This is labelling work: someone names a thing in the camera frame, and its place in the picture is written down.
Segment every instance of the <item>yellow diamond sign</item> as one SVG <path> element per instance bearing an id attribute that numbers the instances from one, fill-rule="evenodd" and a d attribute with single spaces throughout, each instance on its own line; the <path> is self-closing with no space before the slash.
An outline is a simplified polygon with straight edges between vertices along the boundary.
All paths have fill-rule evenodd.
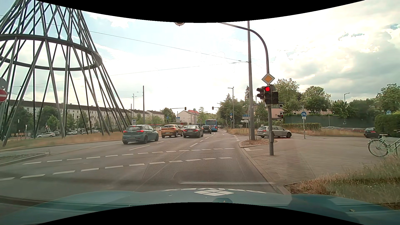
<path id="1" fill-rule="evenodd" d="M 262 81 L 264 81 L 266 84 L 270 85 L 272 81 L 275 80 L 275 77 L 273 77 L 271 74 L 267 73 L 263 78 Z"/>

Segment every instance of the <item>bicycle wheel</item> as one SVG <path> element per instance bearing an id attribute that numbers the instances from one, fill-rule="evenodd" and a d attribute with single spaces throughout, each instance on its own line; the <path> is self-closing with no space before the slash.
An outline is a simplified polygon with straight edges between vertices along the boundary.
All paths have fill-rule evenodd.
<path id="1" fill-rule="evenodd" d="M 368 143 L 368 150 L 376 157 L 386 156 L 389 153 L 388 149 L 389 147 L 380 139 L 373 139 Z"/>

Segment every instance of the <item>red round sign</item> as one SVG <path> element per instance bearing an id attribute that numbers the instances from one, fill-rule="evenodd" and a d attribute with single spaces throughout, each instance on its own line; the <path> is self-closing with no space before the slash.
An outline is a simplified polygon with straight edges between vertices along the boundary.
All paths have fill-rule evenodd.
<path id="1" fill-rule="evenodd" d="M 0 102 L 4 102 L 7 99 L 7 92 L 3 89 L 0 89 Z"/>

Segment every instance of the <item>rear windshield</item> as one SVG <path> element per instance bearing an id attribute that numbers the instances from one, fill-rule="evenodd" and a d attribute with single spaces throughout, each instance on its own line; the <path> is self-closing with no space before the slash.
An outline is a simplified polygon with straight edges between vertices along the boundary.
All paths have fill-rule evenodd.
<path id="1" fill-rule="evenodd" d="M 126 130 L 127 131 L 140 131 L 140 130 L 143 130 L 143 127 L 142 126 L 127 127 Z"/>

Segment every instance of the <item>bush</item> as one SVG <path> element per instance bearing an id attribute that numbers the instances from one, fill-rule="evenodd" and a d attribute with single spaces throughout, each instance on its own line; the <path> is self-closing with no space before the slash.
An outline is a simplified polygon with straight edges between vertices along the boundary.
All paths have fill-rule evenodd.
<path id="1" fill-rule="evenodd" d="M 305 123 L 304 127 L 308 131 L 319 131 L 321 129 L 321 124 L 320 123 Z M 303 124 L 302 123 L 288 123 L 288 124 L 283 124 L 283 128 L 285 129 L 303 129 Z"/>
<path id="2" fill-rule="evenodd" d="M 400 137 L 400 133 L 393 130 L 400 129 L 400 114 L 380 114 L 375 117 L 375 131 L 388 134 L 391 137 Z"/>

